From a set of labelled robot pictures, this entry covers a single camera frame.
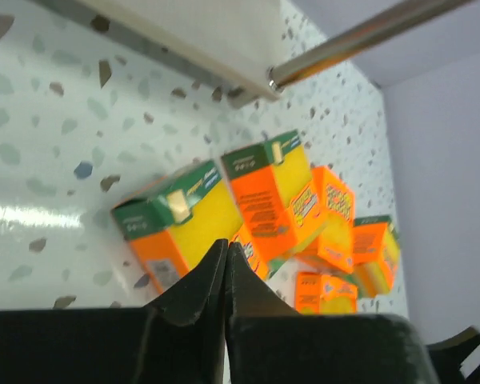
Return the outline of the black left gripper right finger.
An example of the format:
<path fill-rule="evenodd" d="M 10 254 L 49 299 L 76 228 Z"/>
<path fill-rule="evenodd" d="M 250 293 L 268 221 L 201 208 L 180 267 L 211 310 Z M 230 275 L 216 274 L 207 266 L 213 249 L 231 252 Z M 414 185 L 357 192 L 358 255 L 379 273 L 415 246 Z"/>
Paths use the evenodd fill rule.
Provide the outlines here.
<path fill-rule="evenodd" d="M 304 315 L 230 245 L 226 344 L 233 383 L 436 383 L 426 348 L 394 314 Z"/>

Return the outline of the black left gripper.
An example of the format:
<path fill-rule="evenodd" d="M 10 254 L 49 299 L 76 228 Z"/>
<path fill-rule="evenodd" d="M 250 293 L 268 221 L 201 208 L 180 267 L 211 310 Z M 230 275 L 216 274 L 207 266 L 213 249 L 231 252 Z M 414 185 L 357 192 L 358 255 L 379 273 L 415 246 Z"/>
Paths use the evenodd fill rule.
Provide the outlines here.
<path fill-rule="evenodd" d="M 465 380 L 461 364 L 480 345 L 480 332 L 469 326 L 460 333 L 426 346 L 439 380 Z"/>

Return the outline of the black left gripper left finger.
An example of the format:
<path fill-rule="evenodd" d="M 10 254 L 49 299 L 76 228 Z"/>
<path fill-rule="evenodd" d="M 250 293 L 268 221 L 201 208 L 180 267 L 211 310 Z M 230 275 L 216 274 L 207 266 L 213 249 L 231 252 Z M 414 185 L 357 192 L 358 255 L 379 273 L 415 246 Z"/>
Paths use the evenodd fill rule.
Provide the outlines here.
<path fill-rule="evenodd" d="M 0 311 L 0 383 L 220 383 L 228 247 L 141 307 Z"/>

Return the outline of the orange round sponge box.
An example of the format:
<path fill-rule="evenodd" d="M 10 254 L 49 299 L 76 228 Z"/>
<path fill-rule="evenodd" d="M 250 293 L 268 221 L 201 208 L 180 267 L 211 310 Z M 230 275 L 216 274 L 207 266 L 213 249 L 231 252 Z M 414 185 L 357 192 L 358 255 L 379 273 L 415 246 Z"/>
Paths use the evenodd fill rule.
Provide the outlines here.
<path fill-rule="evenodd" d="M 341 278 L 298 272 L 294 307 L 301 314 L 355 314 L 358 288 Z"/>
<path fill-rule="evenodd" d="M 325 227 L 297 257 L 320 270 L 351 274 L 354 269 L 354 192 L 326 166 L 313 168 L 312 175 L 325 214 Z"/>

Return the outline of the multicolour sponge pack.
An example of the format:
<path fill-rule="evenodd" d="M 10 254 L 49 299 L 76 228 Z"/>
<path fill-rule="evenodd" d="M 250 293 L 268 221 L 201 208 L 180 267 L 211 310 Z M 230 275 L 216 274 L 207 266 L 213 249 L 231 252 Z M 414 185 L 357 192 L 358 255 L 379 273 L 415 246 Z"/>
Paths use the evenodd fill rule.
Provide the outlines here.
<path fill-rule="evenodd" d="M 353 280 L 359 295 L 388 294 L 397 276 L 401 248 L 391 216 L 356 218 L 353 227 Z"/>
<path fill-rule="evenodd" d="M 221 156 L 244 223 L 269 268 L 304 251 L 326 226 L 299 133 L 290 130 Z"/>
<path fill-rule="evenodd" d="M 163 293 L 243 220 L 219 167 L 190 164 L 116 205 L 111 214 L 155 288 Z"/>

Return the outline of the white two-tier shelf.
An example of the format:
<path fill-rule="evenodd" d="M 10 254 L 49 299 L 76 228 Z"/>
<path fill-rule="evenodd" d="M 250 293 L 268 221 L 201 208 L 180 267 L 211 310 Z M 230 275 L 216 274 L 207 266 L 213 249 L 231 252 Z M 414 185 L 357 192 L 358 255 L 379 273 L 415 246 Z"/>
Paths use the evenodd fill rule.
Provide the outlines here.
<path fill-rule="evenodd" d="M 401 1 L 295 57 L 280 1 L 41 1 L 40 6 L 210 86 L 240 108 L 465 5 Z"/>

